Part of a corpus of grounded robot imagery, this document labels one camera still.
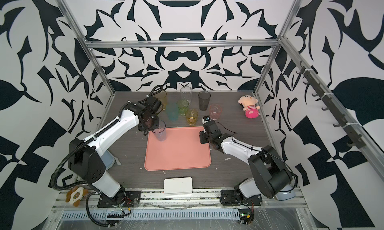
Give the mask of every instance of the table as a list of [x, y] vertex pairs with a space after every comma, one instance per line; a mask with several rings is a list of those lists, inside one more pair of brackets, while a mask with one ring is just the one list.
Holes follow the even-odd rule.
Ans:
[[[106, 115], [104, 125], [112, 121], [121, 106], [127, 101], [139, 101], [146, 97], [148, 92], [116, 92], [110, 109]], [[270, 144], [261, 117], [248, 119], [237, 101], [243, 95], [250, 95], [247, 91], [213, 91], [210, 104], [218, 103], [223, 108], [223, 113], [217, 122], [222, 123], [231, 131], [238, 132], [235, 137], [254, 146], [264, 147]], [[180, 100], [180, 92], [167, 92], [168, 103]], [[192, 93], [192, 108], [199, 111], [199, 120], [195, 126], [202, 126], [201, 118], [209, 115], [207, 111], [199, 110], [198, 92]], [[179, 116], [177, 121], [170, 121], [165, 112], [159, 114], [167, 127], [189, 126], [184, 116]], [[222, 133], [229, 133], [220, 124]], [[242, 180], [251, 178], [249, 166], [234, 156], [223, 154], [211, 147], [211, 165], [207, 168], [181, 169], [166, 171], [147, 171], [144, 168], [144, 160], [147, 147], [147, 137], [137, 127], [132, 128], [121, 136], [109, 151], [119, 159], [121, 165], [114, 164], [108, 173], [125, 188], [131, 189], [162, 189], [164, 179], [173, 177], [192, 177], [193, 188], [226, 188], [234, 187]]]

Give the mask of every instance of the black and white patterned wall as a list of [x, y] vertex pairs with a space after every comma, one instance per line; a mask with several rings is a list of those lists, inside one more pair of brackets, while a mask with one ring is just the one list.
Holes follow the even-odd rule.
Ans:
[[[381, 0], [304, 0], [288, 40], [383, 148]], [[318, 227], [382, 229], [384, 182], [282, 49], [259, 91]]]
[[[0, 0], [0, 62], [0, 228], [29, 230], [57, 198], [49, 182], [69, 142], [95, 131], [110, 94], [54, 0]], [[62, 169], [58, 184], [72, 176]]]
[[[276, 39], [294, 0], [66, 0], [88, 40]], [[115, 90], [253, 90], [270, 47], [99, 49]]]
[[113, 88], [253, 90], [271, 47], [103, 48], [94, 53]]

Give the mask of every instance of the plastic cup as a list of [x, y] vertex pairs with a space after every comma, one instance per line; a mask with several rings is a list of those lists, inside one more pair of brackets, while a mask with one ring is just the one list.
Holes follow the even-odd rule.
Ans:
[[223, 112], [223, 109], [220, 107], [219, 104], [212, 104], [209, 106], [209, 117], [212, 120], [217, 120], [221, 113]]
[[195, 125], [196, 122], [197, 122], [197, 117], [198, 117], [199, 113], [196, 109], [188, 109], [186, 112], [185, 112], [185, 117], [187, 118], [187, 123], [189, 125]]
[[176, 103], [170, 103], [167, 107], [166, 113], [171, 121], [179, 119], [179, 108]]
[[181, 99], [177, 102], [177, 107], [179, 108], [179, 114], [184, 116], [185, 112], [188, 110], [189, 102], [187, 100]]
[[190, 87], [182, 87], [180, 89], [180, 95], [181, 95], [181, 99], [183, 100], [187, 100], [189, 105], [191, 105], [191, 102], [192, 102], [192, 88]]
[[154, 129], [152, 132], [159, 141], [164, 141], [167, 138], [166, 123], [159, 120], [159, 128]]
[[207, 110], [210, 99], [211, 99], [211, 93], [207, 91], [199, 92], [199, 109], [201, 111]]
[[167, 92], [162, 90], [161, 92], [154, 95], [161, 103], [163, 103], [163, 110], [167, 109], [168, 99], [167, 99]]

